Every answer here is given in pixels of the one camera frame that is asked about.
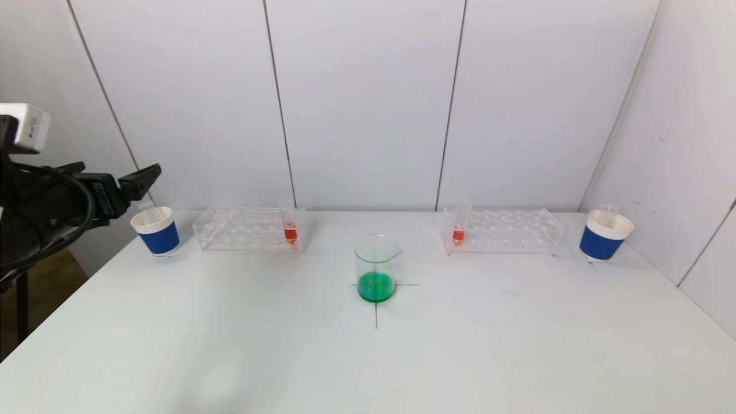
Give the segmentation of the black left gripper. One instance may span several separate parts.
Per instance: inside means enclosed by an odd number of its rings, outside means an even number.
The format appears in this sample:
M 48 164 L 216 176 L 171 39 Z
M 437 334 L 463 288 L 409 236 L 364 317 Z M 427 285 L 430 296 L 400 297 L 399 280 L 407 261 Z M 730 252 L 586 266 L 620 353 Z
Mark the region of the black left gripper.
M 57 172 L 44 187 L 44 229 L 93 229 L 121 217 L 158 180 L 158 163 L 118 179 L 101 173 Z

